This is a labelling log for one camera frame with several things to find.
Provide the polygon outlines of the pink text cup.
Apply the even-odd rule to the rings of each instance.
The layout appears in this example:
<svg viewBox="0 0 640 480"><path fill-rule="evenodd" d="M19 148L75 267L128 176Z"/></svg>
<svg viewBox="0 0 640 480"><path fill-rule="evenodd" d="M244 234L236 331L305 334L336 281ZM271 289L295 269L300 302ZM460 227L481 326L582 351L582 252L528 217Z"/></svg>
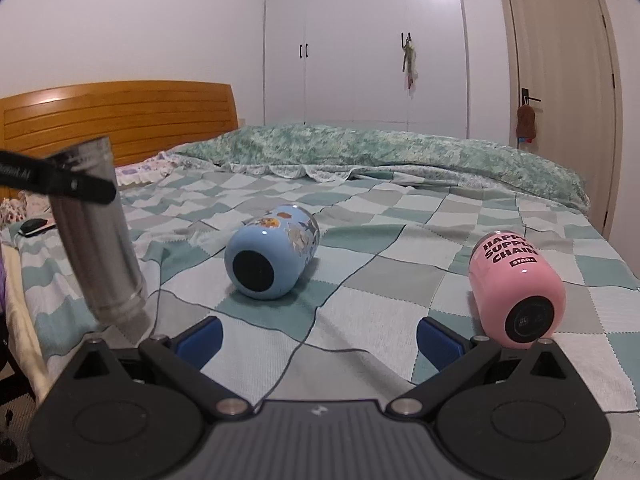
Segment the pink text cup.
<svg viewBox="0 0 640 480"><path fill-rule="evenodd" d="M469 280L487 337L510 349L548 338L566 307L559 274L524 236L494 231L472 250Z"/></svg>

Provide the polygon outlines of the white wardrobe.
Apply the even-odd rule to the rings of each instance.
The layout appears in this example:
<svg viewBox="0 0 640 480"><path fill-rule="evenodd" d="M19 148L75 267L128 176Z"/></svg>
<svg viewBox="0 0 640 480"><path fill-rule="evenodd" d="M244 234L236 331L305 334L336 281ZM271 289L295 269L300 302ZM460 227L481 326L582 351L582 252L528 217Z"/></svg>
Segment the white wardrobe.
<svg viewBox="0 0 640 480"><path fill-rule="evenodd" d="M416 49L406 88L400 34ZM468 135L461 0L266 0L265 118Z"/></svg>

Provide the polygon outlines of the stainless steel cup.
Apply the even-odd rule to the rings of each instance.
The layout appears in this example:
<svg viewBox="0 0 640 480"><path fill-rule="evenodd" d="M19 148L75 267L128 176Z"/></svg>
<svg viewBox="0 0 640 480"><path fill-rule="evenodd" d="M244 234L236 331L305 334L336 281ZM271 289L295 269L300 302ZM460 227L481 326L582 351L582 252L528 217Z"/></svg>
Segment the stainless steel cup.
<svg viewBox="0 0 640 480"><path fill-rule="evenodd" d="M110 139L81 142L48 158L64 169L112 181L116 198L101 205L49 196L58 235L85 302L103 324L125 324L142 312L146 283L120 201Z"/></svg>

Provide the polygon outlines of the beige wooden door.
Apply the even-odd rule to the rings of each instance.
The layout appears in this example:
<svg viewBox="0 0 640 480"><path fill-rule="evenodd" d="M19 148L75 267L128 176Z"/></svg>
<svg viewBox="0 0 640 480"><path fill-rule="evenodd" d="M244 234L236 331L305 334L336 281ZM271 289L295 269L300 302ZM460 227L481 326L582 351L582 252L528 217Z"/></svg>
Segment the beige wooden door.
<svg viewBox="0 0 640 480"><path fill-rule="evenodd" d="M577 172L588 219L611 232L622 163L622 90L605 0L502 0L512 106L521 88L541 102L532 143L511 143Z"/></svg>

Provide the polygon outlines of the beige crumpled cloth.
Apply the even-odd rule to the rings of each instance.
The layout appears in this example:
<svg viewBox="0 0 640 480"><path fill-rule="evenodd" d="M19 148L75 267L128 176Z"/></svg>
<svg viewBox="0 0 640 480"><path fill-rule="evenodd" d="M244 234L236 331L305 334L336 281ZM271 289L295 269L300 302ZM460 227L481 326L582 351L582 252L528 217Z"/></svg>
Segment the beige crumpled cloth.
<svg viewBox="0 0 640 480"><path fill-rule="evenodd" d="M21 192L17 198L4 198L1 201L0 214L2 229L35 218L47 220L52 226L55 225L50 200L43 195Z"/></svg>

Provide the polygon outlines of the black small device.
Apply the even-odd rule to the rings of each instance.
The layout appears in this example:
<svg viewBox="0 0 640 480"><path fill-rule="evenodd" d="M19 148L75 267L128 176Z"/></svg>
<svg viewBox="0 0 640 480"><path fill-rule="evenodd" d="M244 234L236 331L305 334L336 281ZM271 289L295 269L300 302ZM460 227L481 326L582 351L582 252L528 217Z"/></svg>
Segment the black small device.
<svg viewBox="0 0 640 480"><path fill-rule="evenodd" d="M42 232L45 228L50 226L49 221L43 218L31 218L25 220L20 228L18 234L24 237L32 237Z"/></svg>

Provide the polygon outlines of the purple floral pillow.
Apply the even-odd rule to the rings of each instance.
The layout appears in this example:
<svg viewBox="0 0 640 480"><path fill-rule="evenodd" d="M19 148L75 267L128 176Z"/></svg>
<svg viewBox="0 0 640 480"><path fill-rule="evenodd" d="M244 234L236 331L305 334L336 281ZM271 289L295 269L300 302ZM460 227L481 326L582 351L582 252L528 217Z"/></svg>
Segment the purple floral pillow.
<svg viewBox="0 0 640 480"><path fill-rule="evenodd" d="M119 188L131 188L156 183L168 177L181 164L181 156L160 152L143 162L116 167L117 185Z"/></svg>

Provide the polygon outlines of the green floral duvet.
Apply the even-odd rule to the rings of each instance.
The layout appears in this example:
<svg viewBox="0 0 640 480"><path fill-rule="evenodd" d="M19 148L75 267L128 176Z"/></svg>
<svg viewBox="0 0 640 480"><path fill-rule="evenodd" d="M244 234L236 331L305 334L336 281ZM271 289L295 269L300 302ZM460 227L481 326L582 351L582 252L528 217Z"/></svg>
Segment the green floral duvet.
<svg viewBox="0 0 640 480"><path fill-rule="evenodd" d="M407 131L327 125L243 127L170 150L236 174L275 174L318 182L396 174L429 185L495 188L554 200L585 214L584 180L538 155L485 141Z"/></svg>

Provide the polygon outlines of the blue cartoon cup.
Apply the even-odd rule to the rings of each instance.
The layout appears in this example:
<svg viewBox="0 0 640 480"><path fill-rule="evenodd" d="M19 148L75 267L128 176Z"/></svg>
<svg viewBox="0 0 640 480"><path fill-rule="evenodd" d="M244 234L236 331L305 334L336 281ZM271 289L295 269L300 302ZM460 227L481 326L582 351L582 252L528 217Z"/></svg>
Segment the blue cartoon cup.
<svg viewBox="0 0 640 480"><path fill-rule="evenodd" d="M295 286L314 258L320 228L301 206L274 207L241 226L224 250L232 284L243 295L273 300Z"/></svg>

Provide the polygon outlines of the green hanging ornament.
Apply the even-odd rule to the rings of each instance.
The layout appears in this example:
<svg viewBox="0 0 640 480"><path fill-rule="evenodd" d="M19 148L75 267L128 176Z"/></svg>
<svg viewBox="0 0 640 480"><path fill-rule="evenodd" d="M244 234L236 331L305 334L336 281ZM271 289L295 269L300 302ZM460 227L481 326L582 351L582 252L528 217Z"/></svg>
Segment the green hanging ornament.
<svg viewBox="0 0 640 480"><path fill-rule="evenodd" d="M402 32L400 34L401 49L404 52L402 58L402 72L405 75L406 88L409 92L413 92L416 85L416 49L414 48L412 36L410 32Z"/></svg>

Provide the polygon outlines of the wooden headboard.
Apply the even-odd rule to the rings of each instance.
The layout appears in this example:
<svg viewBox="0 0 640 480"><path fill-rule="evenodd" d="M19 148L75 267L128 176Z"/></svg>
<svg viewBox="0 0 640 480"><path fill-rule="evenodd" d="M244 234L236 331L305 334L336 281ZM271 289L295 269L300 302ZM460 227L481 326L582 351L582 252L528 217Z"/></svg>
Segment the wooden headboard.
<svg viewBox="0 0 640 480"><path fill-rule="evenodd" d="M93 82L1 100L1 147L33 158L106 136L121 167L237 128L232 88L216 82Z"/></svg>

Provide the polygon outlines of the checkered teal blanket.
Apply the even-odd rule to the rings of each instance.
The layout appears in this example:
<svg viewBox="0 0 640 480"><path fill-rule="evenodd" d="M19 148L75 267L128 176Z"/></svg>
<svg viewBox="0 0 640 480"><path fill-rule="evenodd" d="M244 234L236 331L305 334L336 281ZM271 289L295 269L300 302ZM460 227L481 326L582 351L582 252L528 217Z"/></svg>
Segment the checkered teal blanket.
<svg viewBox="0 0 640 480"><path fill-rule="evenodd" d="M49 479L634 479L639 474L639 281L577 209L495 188L382 174L345 181L176 168L118 190L146 283L141 313L89 310L56 223L3 231L13 339L38 403L29 444ZM244 224L296 204L320 228L295 286L241 294L224 250ZM500 346L489 375L433 415L387 404L437 374L416 329L486 336L469 280L476 243L524 236L564 283L548 338ZM250 402L204 416L153 379L138 347L208 316L224 329L202 373Z"/></svg>

